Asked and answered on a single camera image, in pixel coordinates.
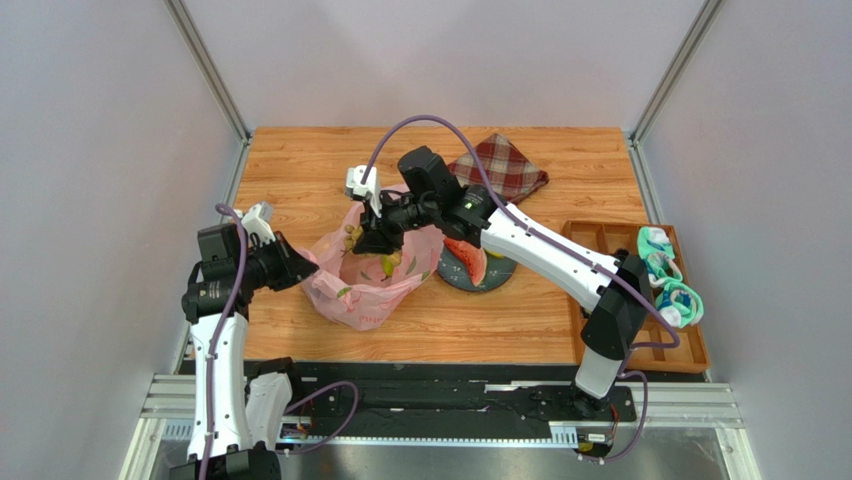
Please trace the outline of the pink plastic bag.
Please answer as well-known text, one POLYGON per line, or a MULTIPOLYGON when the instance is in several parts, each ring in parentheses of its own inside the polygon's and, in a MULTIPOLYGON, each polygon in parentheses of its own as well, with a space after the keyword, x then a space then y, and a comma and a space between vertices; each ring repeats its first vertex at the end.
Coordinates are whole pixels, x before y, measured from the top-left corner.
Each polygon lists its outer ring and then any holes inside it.
POLYGON ((402 263, 386 279, 379 258, 342 254, 344 226, 356 225, 363 211, 361 203, 354 203, 337 229, 298 250, 319 266, 301 283, 314 309, 330 321, 359 331, 380 327, 435 272, 444 248, 444 235, 434 226, 405 233, 402 263))

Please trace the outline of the fake watermelon slice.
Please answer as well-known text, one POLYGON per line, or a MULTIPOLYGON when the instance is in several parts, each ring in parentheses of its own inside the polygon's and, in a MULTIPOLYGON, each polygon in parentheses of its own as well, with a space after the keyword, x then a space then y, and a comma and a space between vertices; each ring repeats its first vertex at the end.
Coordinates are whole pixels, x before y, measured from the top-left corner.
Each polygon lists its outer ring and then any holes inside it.
POLYGON ((488 259, 485 251, 465 241, 449 237, 444 239, 444 246, 466 267, 471 284, 474 287, 480 286, 487 272, 488 259))

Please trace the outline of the fake grape bunch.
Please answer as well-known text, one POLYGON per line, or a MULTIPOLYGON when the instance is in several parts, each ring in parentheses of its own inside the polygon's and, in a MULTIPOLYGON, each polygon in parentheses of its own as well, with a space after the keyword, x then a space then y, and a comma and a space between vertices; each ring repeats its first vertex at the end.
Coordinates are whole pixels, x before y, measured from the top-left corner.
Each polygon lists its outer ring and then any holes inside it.
MULTIPOLYGON (((363 234, 363 228, 354 224, 346 224, 344 231, 346 236, 344 237, 342 254, 346 255, 354 252, 355 244, 363 234)), ((389 266, 392 270, 402 263, 402 253, 400 251, 395 251, 391 254, 362 253, 362 256, 379 258, 382 267, 389 266)))

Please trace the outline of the yellow green fake mango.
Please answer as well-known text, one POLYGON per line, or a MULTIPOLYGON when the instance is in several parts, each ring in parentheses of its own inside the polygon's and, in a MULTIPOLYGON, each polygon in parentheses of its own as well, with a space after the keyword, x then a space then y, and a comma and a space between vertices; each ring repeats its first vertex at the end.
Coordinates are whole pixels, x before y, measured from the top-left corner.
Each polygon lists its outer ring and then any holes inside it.
POLYGON ((491 250, 488 250, 488 249, 483 249, 483 250, 485 251, 486 254, 488 254, 488 255, 490 255, 494 258, 506 258, 505 255, 503 255, 503 254, 500 254, 500 253, 497 253, 497 252, 494 252, 494 251, 491 251, 491 250))

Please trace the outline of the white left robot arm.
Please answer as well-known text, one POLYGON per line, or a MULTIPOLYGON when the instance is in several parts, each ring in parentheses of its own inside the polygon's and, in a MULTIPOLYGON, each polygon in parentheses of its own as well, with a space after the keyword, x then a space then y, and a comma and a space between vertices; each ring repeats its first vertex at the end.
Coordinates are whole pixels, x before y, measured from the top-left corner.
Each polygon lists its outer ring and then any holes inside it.
POLYGON ((195 358, 195 414, 187 460, 171 479, 279 479, 275 451, 285 407, 298 385, 291 358, 244 370, 254 293, 289 289, 315 273, 264 220, 198 233, 200 261, 182 297, 195 358))

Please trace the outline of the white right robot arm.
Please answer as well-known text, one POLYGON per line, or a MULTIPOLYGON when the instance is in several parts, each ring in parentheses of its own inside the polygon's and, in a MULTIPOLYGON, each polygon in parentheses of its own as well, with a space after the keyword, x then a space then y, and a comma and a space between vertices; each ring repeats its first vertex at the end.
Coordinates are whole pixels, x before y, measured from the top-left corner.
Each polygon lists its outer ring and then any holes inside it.
POLYGON ((447 238, 503 255, 568 293, 588 318, 585 351, 575 387, 588 399, 606 398, 622 373, 631 346, 653 310, 642 260, 588 250, 535 222, 482 185, 463 186, 444 160, 419 147, 398 162, 408 188, 396 195, 380 187, 368 165, 348 170, 346 195, 364 205, 357 254, 391 254, 409 231, 434 226, 447 238))

